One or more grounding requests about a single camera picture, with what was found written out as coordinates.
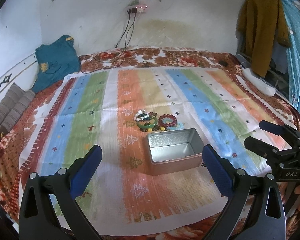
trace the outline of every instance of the red beaded bracelet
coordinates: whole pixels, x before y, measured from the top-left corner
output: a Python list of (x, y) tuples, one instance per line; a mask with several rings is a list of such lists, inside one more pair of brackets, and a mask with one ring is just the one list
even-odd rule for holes
[[(163, 123), (164, 118), (169, 118), (172, 120), (170, 123)], [(163, 127), (174, 127), (177, 125), (177, 118), (172, 114), (163, 114), (158, 119), (158, 125)]]

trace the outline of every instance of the floral bedspread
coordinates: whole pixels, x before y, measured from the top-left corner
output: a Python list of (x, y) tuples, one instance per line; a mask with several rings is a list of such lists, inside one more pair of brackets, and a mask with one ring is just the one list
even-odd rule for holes
[[(159, 66), (219, 68), (225, 70), (228, 78), (240, 87), (244, 93), (253, 98), (259, 106), (263, 107), (266, 113), (278, 124), (289, 122), (300, 130), (300, 115), (298, 112), (281, 98), (277, 96), (269, 98), (260, 93), (242, 76), (241, 67), (231, 54), (197, 51), (191, 48), (131, 48), (123, 52), (122, 56), (117, 59), (121, 52), (122, 51), (118, 49), (81, 56), (82, 72), (90, 73), (97, 70), (117, 67), (125, 68), (128, 66), (136, 68)], [(38, 113), (38, 109), (50, 103), (61, 84), (62, 82), (57, 82), (51, 87), (39, 92), (13, 130), (6, 137), (0, 139), (0, 203), (15, 221), (18, 221), (19, 212), (20, 154), (27, 146), (36, 128), (34, 117)], [(176, 238), (201, 239), (217, 217), (218, 214), (198, 223), (155, 235), (111, 238), (155, 238), (156, 240)], [(287, 221), (288, 234), (296, 228), (299, 222), (299, 214), (296, 212), (296, 214)], [(243, 223), (244, 219), (240, 220), (237, 230), (240, 229)]]

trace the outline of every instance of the bed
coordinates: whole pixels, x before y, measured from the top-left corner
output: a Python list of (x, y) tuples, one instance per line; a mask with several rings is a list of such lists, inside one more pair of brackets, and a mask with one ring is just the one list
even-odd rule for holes
[[(244, 149), (243, 140), (253, 136), (288, 148), (258, 123), (286, 123), (300, 130), (300, 115), (279, 96), (260, 93), (231, 54), (130, 48), (123, 60), (111, 62), (121, 52), (80, 56), (80, 73), (36, 94), (12, 131), (0, 139), (0, 203), (18, 222), (19, 200), (31, 172), (54, 174), (98, 144), (103, 161), (76, 200), (100, 234), (111, 235), (108, 239), (201, 239), (227, 198), (201, 166), (149, 175), (147, 133), (136, 126), (134, 114), (140, 109), (173, 114), (181, 128), (196, 128), (204, 144), (212, 144), (235, 168), (260, 176), (269, 167)], [(52, 202), (67, 228), (56, 199)], [(287, 222), (288, 235), (298, 223), (296, 212)]]

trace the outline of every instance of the blue gripper pad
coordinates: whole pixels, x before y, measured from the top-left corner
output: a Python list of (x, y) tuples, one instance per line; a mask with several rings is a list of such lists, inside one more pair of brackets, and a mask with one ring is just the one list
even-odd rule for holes
[(100, 146), (94, 145), (82, 159), (84, 162), (81, 164), (77, 173), (71, 179), (70, 195), (73, 199), (83, 194), (90, 179), (101, 163), (102, 150)]
[(283, 133), (284, 133), (281, 125), (270, 123), (265, 120), (262, 120), (259, 123), (259, 127), (260, 127), (260, 129), (270, 132), (270, 133), (273, 133), (275, 135), (283, 135)]
[(206, 145), (203, 148), (202, 160), (206, 165), (216, 186), (218, 187), (218, 190), (223, 196), (226, 196), (228, 197), (228, 199), (231, 199), (234, 194), (233, 181), (229, 176), (228, 172), (223, 168), (223, 165), (219, 161), (220, 159), (222, 160), (222, 158), (219, 157), (218, 153), (213, 149), (213, 147), (210, 144)]

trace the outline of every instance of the blue cloth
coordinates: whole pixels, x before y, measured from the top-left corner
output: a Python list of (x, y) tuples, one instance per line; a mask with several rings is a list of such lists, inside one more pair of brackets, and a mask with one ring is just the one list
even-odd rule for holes
[(41, 45), (35, 50), (39, 63), (38, 78), (32, 90), (37, 93), (66, 75), (80, 70), (80, 61), (73, 47), (73, 38), (63, 35), (50, 45)]
[(300, 2), (281, 0), (290, 30), (291, 47), (286, 49), (289, 71), (289, 97), (300, 113)]

